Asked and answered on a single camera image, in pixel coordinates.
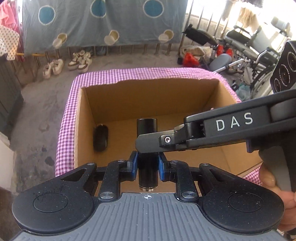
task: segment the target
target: blue polka dot fabric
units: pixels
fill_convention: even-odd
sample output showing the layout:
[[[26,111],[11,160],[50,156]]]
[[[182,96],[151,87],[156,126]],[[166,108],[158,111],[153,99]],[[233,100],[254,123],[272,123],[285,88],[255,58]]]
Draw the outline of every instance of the blue polka dot fabric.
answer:
[[[26,0],[25,54],[73,46],[179,43],[188,0]]]

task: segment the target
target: gray ribbed surface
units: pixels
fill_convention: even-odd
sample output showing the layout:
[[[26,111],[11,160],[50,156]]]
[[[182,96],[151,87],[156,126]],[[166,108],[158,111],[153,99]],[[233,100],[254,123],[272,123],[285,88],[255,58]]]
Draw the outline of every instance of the gray ribbed surface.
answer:
[[[56,236],[20,233],[15,241],[284,241],[276,231],[245,236],[212,225],[195,204],[182,203],[173,194],[122,194],[100,204],[79,228]]]

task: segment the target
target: blue circle pattern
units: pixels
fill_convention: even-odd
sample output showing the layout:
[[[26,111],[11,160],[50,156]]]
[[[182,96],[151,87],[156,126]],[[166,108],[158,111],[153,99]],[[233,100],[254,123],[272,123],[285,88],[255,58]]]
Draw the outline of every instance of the blue circle pattern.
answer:
[[[95,0],[91,6],[91,12],[96,17],[103,17],[106,14],[106,4],[103,0]]]
[[[54,19],[54,10],[51,7],[42,7],[39,11],[39,20],[43,24],[49,24]]]
[[[144,11],[148,16],[156,18],[163,12],[163,6],[159,1],[149,0],[144,5]]]

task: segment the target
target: black cylinder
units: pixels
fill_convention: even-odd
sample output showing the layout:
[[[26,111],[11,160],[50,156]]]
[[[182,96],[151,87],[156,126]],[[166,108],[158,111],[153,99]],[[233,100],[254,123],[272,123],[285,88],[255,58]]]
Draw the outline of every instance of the black cylinder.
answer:
[[[157,132],[157,119],[137,119],[137,136]],[[158,154],[138,153],[139,186],[153,191],[158,186]]]
[[[157,132],[157,119],[137,119],[137,137]]]

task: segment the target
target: pink gingham cloth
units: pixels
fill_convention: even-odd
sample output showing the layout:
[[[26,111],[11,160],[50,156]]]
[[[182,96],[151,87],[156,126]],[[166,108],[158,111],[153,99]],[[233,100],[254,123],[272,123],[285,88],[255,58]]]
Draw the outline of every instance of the pink gingham cloth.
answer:
[[[228,82],[217,73],[198,68],[139,68],[139,69],[113,69],[100,72],[90,72],[78,75],[72,84],[66,103],[64,116],[59,132],[56,158],[56,176],[68,172],[74,168],[74,130],[76,108],[80,88],[92,85],[116,84],[125,80],[149,80],[149,79],[218,79],[224,84],[236,102],[241,102]],[[258,170],[256,169],[245,178],[249,181],[260,183]]]

